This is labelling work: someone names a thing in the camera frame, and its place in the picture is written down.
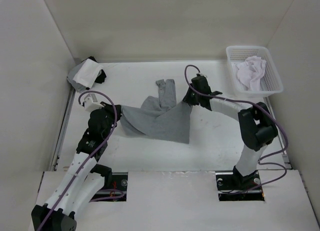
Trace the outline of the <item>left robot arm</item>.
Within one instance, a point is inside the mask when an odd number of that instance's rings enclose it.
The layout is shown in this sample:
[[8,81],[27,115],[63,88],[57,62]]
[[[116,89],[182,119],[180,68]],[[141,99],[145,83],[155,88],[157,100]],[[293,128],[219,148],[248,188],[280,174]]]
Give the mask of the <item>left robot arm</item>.
[[98,162],[121,116],[120,105],[106,103],[90,113],[88,127],[61,183],[31,212],[36,231],[74,231],[76,219],[95,194],[112,186],[112,169]]

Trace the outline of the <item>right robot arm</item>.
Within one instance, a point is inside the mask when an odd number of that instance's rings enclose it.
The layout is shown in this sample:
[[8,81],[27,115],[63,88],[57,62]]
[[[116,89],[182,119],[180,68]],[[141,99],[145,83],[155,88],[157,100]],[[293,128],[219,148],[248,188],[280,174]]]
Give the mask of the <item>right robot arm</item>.
[[245,188],[253,179],[258,161],[266,147],[278,136],[274,122],[267,116],[263,102],[244,108],[236,102],[215,98],[221,92],[212,92],[207,78],[198,74],[191,79],[190,87],[183,101],[192,106],[201,106],[209,111],[221,113],[239,123],[243,150],[232,170],[232,183],[238,189]]

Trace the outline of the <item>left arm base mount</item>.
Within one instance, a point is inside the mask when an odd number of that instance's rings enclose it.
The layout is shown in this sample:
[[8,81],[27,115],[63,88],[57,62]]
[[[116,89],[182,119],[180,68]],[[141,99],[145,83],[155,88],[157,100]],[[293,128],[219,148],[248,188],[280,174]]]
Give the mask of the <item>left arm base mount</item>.
[[92,197],[91,202],[126,202],[128,173],[114,172],[104,186]]

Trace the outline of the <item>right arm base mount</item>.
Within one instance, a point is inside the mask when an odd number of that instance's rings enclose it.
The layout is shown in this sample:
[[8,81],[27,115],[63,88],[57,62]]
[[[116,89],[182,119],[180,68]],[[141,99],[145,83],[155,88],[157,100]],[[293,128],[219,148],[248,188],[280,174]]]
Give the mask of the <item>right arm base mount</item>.
[[232,171],[216,172],[216,186],[218,199],[221,202],[236,201],[264,201],[262,187],[255,187],[261,184],[259,172],[251,174],[248,178],[241,179]]

